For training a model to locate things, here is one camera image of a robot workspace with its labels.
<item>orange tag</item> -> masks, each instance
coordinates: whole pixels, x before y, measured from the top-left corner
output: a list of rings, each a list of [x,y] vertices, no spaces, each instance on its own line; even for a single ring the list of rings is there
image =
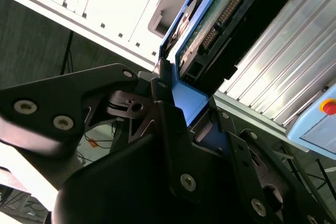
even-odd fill
[[[90,140],[89,140],[88,142],[89,142],[89,144],[90,144],[93,148],[96,148],[96,147],[99,146],[99,145],[97,144],[97,142],[96,142],[94,139],[92,139],[92,138],[90,138]]]

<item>light blue control box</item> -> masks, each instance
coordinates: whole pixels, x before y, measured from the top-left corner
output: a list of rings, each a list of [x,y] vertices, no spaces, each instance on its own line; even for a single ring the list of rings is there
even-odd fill
[[[336,83],[314,101],[287,129],[287,137],[336,160]]]

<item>red emergency stop button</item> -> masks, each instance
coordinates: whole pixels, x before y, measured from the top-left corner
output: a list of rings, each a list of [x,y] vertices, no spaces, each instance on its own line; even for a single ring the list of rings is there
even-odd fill
[[[328,102],[323,105],[322,110],[327,115],[335,115],[336,114],[336,102]]]

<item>circuit board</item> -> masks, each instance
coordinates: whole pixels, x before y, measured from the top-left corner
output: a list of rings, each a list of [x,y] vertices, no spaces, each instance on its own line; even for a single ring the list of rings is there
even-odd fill
[[[225,23],[240,0],[214,0],[203,19],[192,33],[190,39],[182,49],[179,59],[179,67],[189,60],[192,52],[198,50],[199,46],[207,48],[216,37],[218,31],[214,26]]]

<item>screw head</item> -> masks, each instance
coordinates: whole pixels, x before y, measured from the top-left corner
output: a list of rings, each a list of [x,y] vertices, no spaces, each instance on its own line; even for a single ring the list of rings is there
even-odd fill
[[[161,82],[161,81],[159,81],[159,85],[160,86],[162,86],[162,87],[164,87],[164,88],[166,88],[167,86],[166,86],[166,84],[164,84],[163,82]]]
[[[37,111],[37,105],[29,100],[20,100],[14,103],[14,109],[20,114],[29,115]]]
[[[182,174],[180,177],[180,181],[182,186],[187,189],[188,191],[196,190],[196,181],[195,179],[189,174]]]
[[[66,115],[59,115],[52,121],[54,126],[60,130],[67,131],[73,128],[73,120]]]
[[[230,118],[229,115],[226,114],[225,112],[222,112],[222,117],[224,117],[225,119],[229,119]]]
[[[122,73],[127,77],[132,77],[133,76],[133,74],[131,72],[128,72],[127,70],[124,70]]]
[[[266,216],[266,208],[258,199],[252,199],[251,200],[252,207],[257,214],[259,214],[262,217]]]
[[[257,136],[256,133],[254,133],[254,132],[250,132],[250,136],[251,136],[253,139],[258,139],[258,136]]]
[[[307,215],[307,218],[311,224],[318,224],[314,216]]]

